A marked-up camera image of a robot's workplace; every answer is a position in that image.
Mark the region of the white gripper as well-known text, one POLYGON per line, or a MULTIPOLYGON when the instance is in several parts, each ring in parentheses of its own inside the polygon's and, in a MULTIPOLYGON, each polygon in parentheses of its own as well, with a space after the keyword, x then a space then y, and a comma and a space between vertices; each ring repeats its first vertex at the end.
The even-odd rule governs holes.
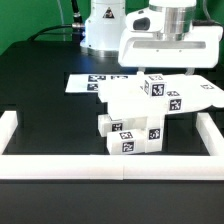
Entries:
POLYGON ((137 75, 146 68, 213 68, 219 59, 220 26, 195 26, 183 40, 158 40, 152 33, 125 29, 120 40, 118 62, 122 67, 139 67, 137 75))

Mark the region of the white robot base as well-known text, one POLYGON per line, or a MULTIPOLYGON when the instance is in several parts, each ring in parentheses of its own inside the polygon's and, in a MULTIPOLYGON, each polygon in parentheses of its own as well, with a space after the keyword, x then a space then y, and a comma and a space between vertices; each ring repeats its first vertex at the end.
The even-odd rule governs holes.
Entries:
POLYGON ((125 29, 125 0, 91 0, 90 16, 85 21, 83 53, 98 57, 117 57, 125 29))

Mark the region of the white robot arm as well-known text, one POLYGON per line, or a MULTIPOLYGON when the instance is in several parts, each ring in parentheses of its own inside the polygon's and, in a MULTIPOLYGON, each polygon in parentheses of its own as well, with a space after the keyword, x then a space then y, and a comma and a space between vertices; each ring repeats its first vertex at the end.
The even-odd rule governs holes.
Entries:
POLYGON ((219 60, 224 27, 194 18, 197 0, 149 0, 126 16, 118 62, 123 67, 213 68, 219 60))

